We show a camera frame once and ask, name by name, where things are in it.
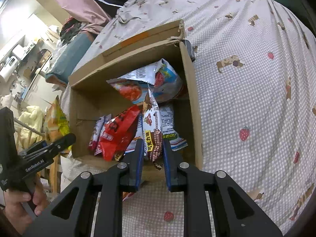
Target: red snack bag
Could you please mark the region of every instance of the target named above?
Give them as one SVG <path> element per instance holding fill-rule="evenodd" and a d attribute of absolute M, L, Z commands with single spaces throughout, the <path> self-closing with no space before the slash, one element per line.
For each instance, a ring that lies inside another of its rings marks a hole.
<path fill-rule="evenodd" d="M 135 136 L 139 113 L 140 109 L 134 105 L 104 124 L 98 148 L 106 161 L 111 161 L 116 154 L 124 154 Z"/>

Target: chocolate snack bag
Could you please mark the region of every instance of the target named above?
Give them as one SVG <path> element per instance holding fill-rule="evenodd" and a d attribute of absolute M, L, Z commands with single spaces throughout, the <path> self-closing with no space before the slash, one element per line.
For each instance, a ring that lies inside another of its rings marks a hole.
<path fill-rule="evenodd" d="M 143 104 L 143 137 L 145 153 L 154 162 L 162 155 L 162 121 L 158 104 L 149 88 Z"/>

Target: bed sheet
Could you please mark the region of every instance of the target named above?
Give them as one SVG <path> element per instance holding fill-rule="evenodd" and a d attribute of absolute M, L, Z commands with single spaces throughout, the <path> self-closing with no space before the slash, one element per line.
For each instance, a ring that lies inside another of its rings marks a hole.
<path fill-rule="evenodd" d="M 129 0 L 75 70 L 135 34 L 179 19 L 196 50 L 203 170 L 226 171 L 285 234 L 316 178 L 316 41 L 290 10 L 273 0 Z M 69 95 L 68 86 L 66 114 Z M 68 163 L 66 180 L 86 168 Z M 172 223 L 163 221 L 166 211 L 175 214 Z M 168 193 L 164 183 L 124 202 L 123 215 L 123 236 L 183 236 L 183 195 Z"/>

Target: metal screw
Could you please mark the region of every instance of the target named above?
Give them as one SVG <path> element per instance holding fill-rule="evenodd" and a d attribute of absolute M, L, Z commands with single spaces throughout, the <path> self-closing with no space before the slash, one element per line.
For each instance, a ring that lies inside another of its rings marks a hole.
<path fill-rule="evenodd" d="M 120 168 L 120 169 L 124 169 L 124 168 L 126 168 L 127 167 L 127 164 L 125 163 L 125 162 L 120 162 L 119 164 L 118 164 L 118 168 Z"/>
<path fill-rule="evenodd" d="M 226 176 L 226 173 L 224 171 L 218 171 L 216 173 L 216 175 L 219 177 L 219 178 L 224 178 Z"/>
<path fill-rule="evenodd" d="M 82 172 L 80 176 L 81 176 L 81 178 L 83 178 L 83 179 L 87 179 L 87 178 L 89 178 L 90 173 L 87 172 L 87 171 L 86 171 L 86 172 Z"/>
<path fill-rule="evenodd" d="M 181 167 L 181 168 L 188 168 L 188 167 L 189 167 L 189 164 L 186 163 L 186 162 L 181 162 L 181 163 L 180 163 L 180 167 Z"/>

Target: orange tape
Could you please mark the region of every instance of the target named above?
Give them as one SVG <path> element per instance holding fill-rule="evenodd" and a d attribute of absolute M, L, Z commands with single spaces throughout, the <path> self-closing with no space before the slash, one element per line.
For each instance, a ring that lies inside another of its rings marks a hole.
<path fill-rule="evenodd" d="M 136 36 L 133 36 L 133 37 L 121 42 L 121 47 L 128 46 L 128 45 L 133 44 L 135 42 L 138 42 L 139 40 L 142 40 L 146 37 L 149 37 L 149 31 L 145 31 L 143 33 L 140 33 Z"/>

